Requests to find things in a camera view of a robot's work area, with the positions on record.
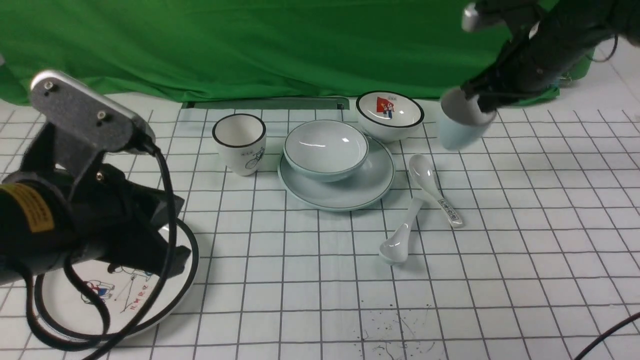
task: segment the bowl with black rim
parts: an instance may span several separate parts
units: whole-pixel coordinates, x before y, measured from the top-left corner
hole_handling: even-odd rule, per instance
[[[388,91],[372,91],[356,100],[358,123],[364,132],[381,142],[411,136],[422,127],[424,110],[413,99]]]

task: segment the light blue cup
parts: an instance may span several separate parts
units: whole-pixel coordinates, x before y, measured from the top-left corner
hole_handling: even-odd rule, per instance
[[[440,98],[438,137],[442,147],[457,151],[480,139],[497,113],[483,113],[477,97],[467,100],[460,88],[448,90]]]

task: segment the plate with black rim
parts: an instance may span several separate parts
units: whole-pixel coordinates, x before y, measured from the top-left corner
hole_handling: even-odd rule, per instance
[[[185,271],[168,279],[156,302],[129,336],[138,335],[167,317],[188,294],[198,269],[198,243],[184,222],[178,219],[177,246],[185,246],[191,255]],[[160,229],[165,240],[168,226]],[[145,303],[157,284],[158,276],[97,260],[74,265],[74,270],[107,305],[111,327],[104,340],[125,327]],[[47,273],[42,286],[36,284],[35,305],[42,321],[61,335],[78,340],[94,339],[102,334],[100,314],[91,302],[71,285],[62,269]]]

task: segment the yellow label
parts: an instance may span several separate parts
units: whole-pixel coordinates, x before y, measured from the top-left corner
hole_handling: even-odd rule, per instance
[[[18,203],[27,218],[32,233],[41,233],[54,229],[51,210],[42,196],[25,184],[7,184],[0,186]]]

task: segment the red flag print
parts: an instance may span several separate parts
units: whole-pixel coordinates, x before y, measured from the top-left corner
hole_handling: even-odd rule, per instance
[[[392,108],[393,105],[394,103],[390,102],[389,100],[379,97],[378,101],[376,102],[376,112],[386,113],[387,109]]]

